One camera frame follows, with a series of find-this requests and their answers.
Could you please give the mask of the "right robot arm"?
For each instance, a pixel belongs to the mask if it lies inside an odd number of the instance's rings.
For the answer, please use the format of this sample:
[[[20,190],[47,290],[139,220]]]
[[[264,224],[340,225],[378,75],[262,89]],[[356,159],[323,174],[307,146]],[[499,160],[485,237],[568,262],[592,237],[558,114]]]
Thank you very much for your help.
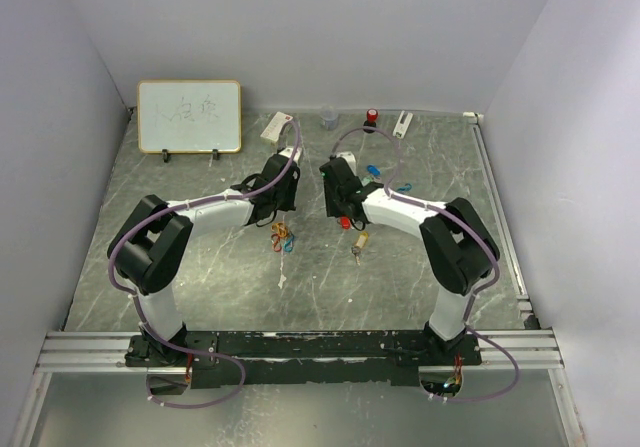
[[[464,198],[426,201],[379,182],[365,185],[341,157],[330,158],[319,171],[329,217],[383,225],[422,240],[439,283],[424,351],[431,362],[448,363],[467,333],[477,295],[500,277],[499,248],[472,204]]]

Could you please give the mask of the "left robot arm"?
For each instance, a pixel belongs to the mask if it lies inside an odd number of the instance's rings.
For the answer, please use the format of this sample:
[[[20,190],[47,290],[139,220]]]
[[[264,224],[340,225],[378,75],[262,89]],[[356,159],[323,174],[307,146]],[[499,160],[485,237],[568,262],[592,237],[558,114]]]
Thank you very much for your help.
[[[120,228],[107,255],[114,286],[133,300],[143,339],[162,365],[181,362],[187,328],[173,293],[188,243],[222,227],[245,227],[295,209],[300,154],[286,148],[262,171],[211,197],[166,202],[144,197]]]

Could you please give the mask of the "red key tag with key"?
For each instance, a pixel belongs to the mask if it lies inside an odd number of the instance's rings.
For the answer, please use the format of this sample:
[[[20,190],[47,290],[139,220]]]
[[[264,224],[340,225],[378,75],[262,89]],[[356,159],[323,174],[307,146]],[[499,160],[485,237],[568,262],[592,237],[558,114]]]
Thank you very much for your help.
[[[344,217],[344,216],[338,218],[338,224],[344,230],[349,230],[351,228],[350,220],[347,217]]]

